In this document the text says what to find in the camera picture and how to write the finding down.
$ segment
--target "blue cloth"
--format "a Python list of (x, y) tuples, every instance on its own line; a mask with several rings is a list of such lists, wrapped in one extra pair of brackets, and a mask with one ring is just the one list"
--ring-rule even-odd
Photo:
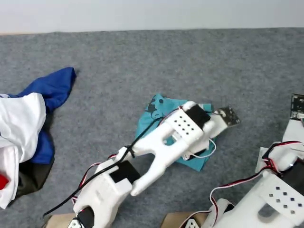
[[(137, 137), (141, 132), (143, 132), (154, 119), (158, 117), (166, 116), (171, 111), (178, 108), (178, 106), (181, 106), (186, 102), (187, 100), (171, 99), (164, 97), (161, 94), (156, 94), (152, 98), (149, 105), (145, 109), (144, 114), (142, 114), (142, 116), (138, 121), (135, 137)], [(209, 112), (212, 111), (211, 104), (203, 104), (203, 107), (206, 111)], [(147, 131), (146, 134), (153, 131), (157, 127), (158, 123), (159, 121), (155, 122), (154, 125)], [(172, 144), (173, 144), (173, 139), (172, 138), (167, 139), (167, 145), (172, 145)], [(211, 144), (209, 146), (209, 149), (204, 151), (203, 154), (204, 155), (210, 154), (213, 148), (214, 145)], [(202, 159), (192, 158), (191, 160), (185, 161), (182, 158), (179, 158), (176, 162), (187, 165), (196, 171), (200, 171), (203, 168), (204, 164), (208, 161), (208, 159), (209, 158), (202, 158)]]
[[(75, 78), (76, 73), (74, 68), (67, 67), (48, 76), (37, 78), (21, 93), (9, 96), (23, 97), (30, 93), (42, 94), (46, 105), (46, 112), (49, 114), (67, 100)], [(52, 140), (44, 130), (41, 130), (38, 135), (36, 152), (30, 161), (38, 164), (50, 164), (53, 157), (54, 146)]]

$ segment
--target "white cable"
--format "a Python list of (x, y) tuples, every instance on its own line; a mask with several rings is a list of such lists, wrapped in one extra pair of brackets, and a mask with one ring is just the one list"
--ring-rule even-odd
[(190, 152), (190, 154), (193, 157), (196, 157), (196, 158), (207, 158), (207, 157), (210, 157), (215, 152), (215, 150), (217, 149), (217, 145), (215, 144), (215, 142), (212, 139), (209, 139), (209, 141), (212, 142), (213, 145), (214, 145), (213, 151), (210, 154), (207, 154), (207, 155), (204, 155), (204, 156), (198, 156), (198, 155), (196, 155), (194, 153), (191, 153), (191, 152)]
[(196, 211), (192, 214), (190, 214), (182, 223), (181, 225), (179, 226), (179, 228), (182, 228), (182, 226), (194, 215), (198, 214), (198, 213), (210, 213), (211, 210), (199, 210), (199, 211)]

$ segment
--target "gray carpet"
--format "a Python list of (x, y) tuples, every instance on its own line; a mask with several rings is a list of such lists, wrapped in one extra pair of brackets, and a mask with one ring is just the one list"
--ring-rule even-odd
[[(231, 105), (242, 123), (224, 132), (202, 172), (173, 164), (121, 205), (114, 228), (156, 228), (168, 212), (208, 209), (212, 188), (253, 174), (259, 147), (282, 139), (291, 93), (304, 93), (304, 29), (52, 33), (0, 36), (0, 91), (18, 93), (66, 66), (77, 80), (54, 114), (56, 160), (39, 192), (0, 211), (1, 227), (36, 228), (93, 162), (133, 140), (151, 97)], [(133, 161), (147, 170), (151, 156)], [(237, 203), (253, 183), (215, 194)], [(69, 202), (56, 213), (71, 212)]]

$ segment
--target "black wire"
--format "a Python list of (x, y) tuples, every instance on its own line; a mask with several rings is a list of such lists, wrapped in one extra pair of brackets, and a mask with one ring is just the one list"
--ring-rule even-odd
[(42, 216), (45, 217), (46, 215), (48, 215), (49, 213), (52, 213), (53, 211), (57, 210), (58, 208), (60, 208), (62, 205), (64, 205), (66, 202), (68, 202), (73, 196), (75, 196), (85, 185), (87, 185), (92, 179), (94, 179), (95, 177), (97, 177), (98, 175), (104, 173), (105, 171), (108, 171), (109, 169), (113, 168), (114, 166), (116, 166), (117, 164), (121, 163), (124, 158), (127, 156), (128, 152), (130, 152), (130, 149), (132, 149), (132, 147), (135, 145), (135, 143), (137, 143), (137, 141), (144, 135), (146, 134), (146, 132), (153, 126), (153, 124), (156, 121), (159, 121), (160, 119), (162, 119), (163, 117), (159, 117), (155, 120), (152, 121), (152, 123), (131, 143), (130, 146), (127, 147), (127, 150), (125, 151), (125, 153), (123, 154), (123, 156), (121, 157), (120, 160), (118, 160), (117, 162), (115, 162), (114, 164), (100, 170), (99, 172), (95, 173), (94, 175), (92, 175), (89, 179), (87, 179), (83, 185), (79, 186), (71, 195), (69, 195), (64, 201), (62, 201), (61, 203), (59, 203), (57, 206), (53, 207), (51, 210), (48, 210), (47, 212), (45, 212)]

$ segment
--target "black fabric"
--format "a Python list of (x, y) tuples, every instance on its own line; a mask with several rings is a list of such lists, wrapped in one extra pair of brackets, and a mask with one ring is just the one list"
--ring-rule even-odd
[(19, 164), (19, 183), (16, 198), (41, 189), (51, 171), (54, 157), (50, 164), (35, 164), (26, 161)]

